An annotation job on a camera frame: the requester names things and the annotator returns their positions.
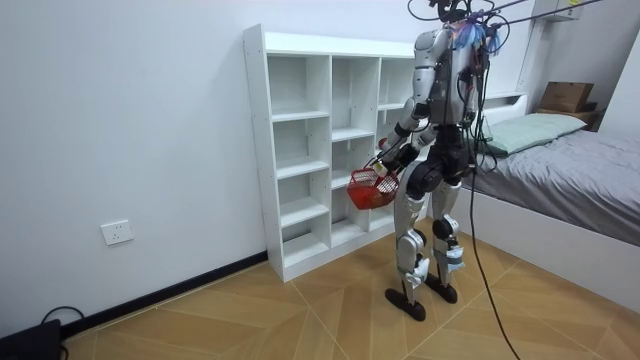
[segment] floor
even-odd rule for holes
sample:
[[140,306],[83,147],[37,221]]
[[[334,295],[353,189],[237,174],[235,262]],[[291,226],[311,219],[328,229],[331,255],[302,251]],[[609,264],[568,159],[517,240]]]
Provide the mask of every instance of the floor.
[[[418,224],[429,233],[428,221]],[[387,303],[399,287],[385,237],[283,284],[268,264],[67,342],[72,360],[513,359],[473,257],[454,273],[459,301],[426,287],[427,320]],[[478,243],[505,329],[522,359],[640,359],[640,315]]]

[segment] white shelf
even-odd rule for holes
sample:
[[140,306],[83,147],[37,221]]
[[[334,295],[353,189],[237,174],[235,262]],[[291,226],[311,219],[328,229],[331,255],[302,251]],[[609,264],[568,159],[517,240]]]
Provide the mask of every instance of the white shelf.
[[264,47],[269,54],[414,58],[411,43],[276,32],[264,33]]
[[276,175],[280,180],[327,168],[329,168],[329,164],[307,156],[276,163]]
[[284,267],[287,268],[327,250],[329,247],[312,233],[289,240],[282,246]]
[[284,122],[284,121],[293,121],[293,120],[306,120],[306,119],[317,119],[328,117],[329,113],[327,111],[287,111],[275,113],[271,116],[271,121],[273,122]]
[[333,170],[331,172],[331,190],[339,189],[349,185],[351,172],[347,170]]
[[287,227],[329,212],[324,205],[307,197],[280,206],[280,226]]
[[351,220],[342,220],[331,225],[331,246],[336,247],[364,234],[360,226]]
[[396,109],[402,109],[404,107],[404,103],[386,103],[386,104],[379,104],[378,105],[378,111],[383,111],[383,110],[396,110]]
[[377,229],[381,226],[393,222],[393,214],[384,208],[371,210],[371,229]]
[[345,187],[411,96],[414,46],[261,25],[243,43],[266,248],[289,281],[393,232],[391,206],[360,211]]
[[342,128],[331,130],[331,141],[344,141],[373,136],[373,132],[356,128]]

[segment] electrical outlet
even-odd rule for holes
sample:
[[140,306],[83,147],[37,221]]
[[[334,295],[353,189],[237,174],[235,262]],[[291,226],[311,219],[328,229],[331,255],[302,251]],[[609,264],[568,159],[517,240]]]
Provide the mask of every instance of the electrical outlet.
[[104,235],[104,241],[107,242],[107,245],[133,240],[133,233],[131,232],[129,220],[102,225],[100,228],[102,229],[102,235]]

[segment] black device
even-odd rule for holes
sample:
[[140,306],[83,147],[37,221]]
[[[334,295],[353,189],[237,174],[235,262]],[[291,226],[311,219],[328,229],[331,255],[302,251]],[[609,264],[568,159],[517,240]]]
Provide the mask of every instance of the black device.
[[0,360],[60,360],[60,320],[0,339]]

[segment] green pillow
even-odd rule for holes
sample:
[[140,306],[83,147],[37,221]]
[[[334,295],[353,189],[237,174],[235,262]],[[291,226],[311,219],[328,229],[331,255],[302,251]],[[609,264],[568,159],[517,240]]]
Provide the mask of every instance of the green pillow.
[[550,130],[553,129],[553,131],[557,132],[557,137],[571,134],[587,126],[584,121],[568,115],[531,114],[523,118],[527,118],[527,121],[533,121],[541,125],[544,124],[544,126],[549,127]]
[[508,156],[557,138],[552,127],[544,123],[517,118],[499,122],[491,127],[493,140],[487,143],[496,156]]
[[567,115],[525,115],[492,125],[492,140],[487,146],[496,156],[509,156],[544,145],[585,126],[582,120]]

